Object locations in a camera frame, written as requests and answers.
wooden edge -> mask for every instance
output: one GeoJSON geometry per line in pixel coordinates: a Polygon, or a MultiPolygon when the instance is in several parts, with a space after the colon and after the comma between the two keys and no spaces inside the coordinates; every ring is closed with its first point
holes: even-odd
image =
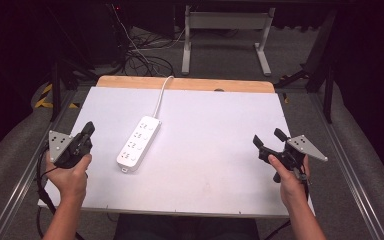
{"type": "MultiPolygon", "coordinates": [[[[96,86],[160,89],[165,79],[161,77],[102,76],[99,78],[96,86]]],[[[270,82],[197,78],[174,78],[167,82],[165,89],[201,91],[221,89],[226,92],[275,92],[273,84],[270,82]]]]}

power strip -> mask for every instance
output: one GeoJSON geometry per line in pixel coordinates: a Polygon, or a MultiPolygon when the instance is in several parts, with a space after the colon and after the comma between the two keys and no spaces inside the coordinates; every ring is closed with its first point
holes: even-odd
{"type": "Polygon", "coordinates": [[[139,168],[160,126],[161,121],[153,117],[145,116],[140,120],[117,157],[122,172],[133,172],[139,168]]]}

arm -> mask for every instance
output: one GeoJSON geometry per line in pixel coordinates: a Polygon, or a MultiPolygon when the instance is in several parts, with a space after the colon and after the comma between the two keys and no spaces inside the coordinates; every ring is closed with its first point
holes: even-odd
{"type": "MultiPolygon", "coordinates": [[[[326,239],[323,230],[320,228],[319,223],[308,205],[304,186],[276,157],[270,155],[269,161],[282,179],[280,194],[283,204],[285,204],[289,212],[295,237],[299,240],[326,239]]],[[[304,166],[306,170],[309,171],[307,156],[304,158],[304,166]]]]}
{"type": "MultiPolygon", "coordinates": [[[[71,169],[58,168],[46,174],[60,191],[61,202],[43,239],[74,239],[86,196],[86,169],[91,161],[92,156],[87,154],[71,169]]],[[[47,153],[46,171],[53,168],[47,153]]]]}

white cable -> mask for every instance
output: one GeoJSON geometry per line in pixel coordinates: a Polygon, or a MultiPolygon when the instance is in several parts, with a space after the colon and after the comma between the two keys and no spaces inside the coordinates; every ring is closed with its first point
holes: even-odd
{"type": "Polygon", "coordinates": [[[155,107],[155,112],[154,112],[154,115],[153,115],[154,118],[157,118],[158,110],[159,110],[160,105],[161,105],[161,99],[163,98],[164,88],[165,88],[165,85],[166,85],[167,81],[168,81],[170,78],[174,78],[174,77],[173,77],[173,76],[169,76],[169,77],[164,81],[163,87],[161,88],[160,96],[158,97],[158,103],[157,103],[157,106],[155,107]]]}
{"type": "Polygon", "coordinates": [[[124,32],[126,33],[126,37],[127,37],[127,38],[130,40],[130,42],[133,44],[133,47],[135,47],[136,51],[143,57],[143,59],[145,59],[145,61],[146,61],[148,64],[150,64],[150,65],[152,66],[152,69],[154,69],[154,71],[155,71],[158,75],[165,77],[165,75],[159,73],[159,72],[157,71],[157,69],[155,69],[154,65],[151,64],[151,63],[148,61],[148,59],[147,59],[147,58],[146,58],[146,57],[139,51],[139,49],[136,47],[136,45],[135,45],[135,43],[133,42],[133,40],[129,37],[129,33],[127,32],[126,27],[124,27],[124,24],[121,22],[120,18],[118,17],[118,14],[117,14],[117,11],[116,11],[115,8],[114,8],[114,5],[111,5],[111,7],[112,7],[113,10],[114,10],[114,14],[115,14],[115,16],[117,17],[118,22],[119,22],[119,23],[121,24],[121,26],[123,27],[124,32]]]}

table leg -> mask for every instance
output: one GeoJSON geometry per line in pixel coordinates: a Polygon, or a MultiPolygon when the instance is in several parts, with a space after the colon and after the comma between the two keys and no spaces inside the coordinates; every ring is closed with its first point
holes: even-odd
{"type": "Polygon", "coordinates": [[[190,42],[190,6],[186,6],[185,10],[185,46],[183,48],[182,74],[189,74],[189,66],[191,59],[191,42],[190,42]]]}
{"type": "Polygon", "coordinates": [[[270,26],[273,21],[275,8],[270,8],[267,18],[264,20],[263,34],[260,43],[255,43],[258,59],[260,60],[261,68],[265,76],[271,75],[271,70],[264,54],[264,46],[266,45],[267,36],[269,35],[270,26]]]}

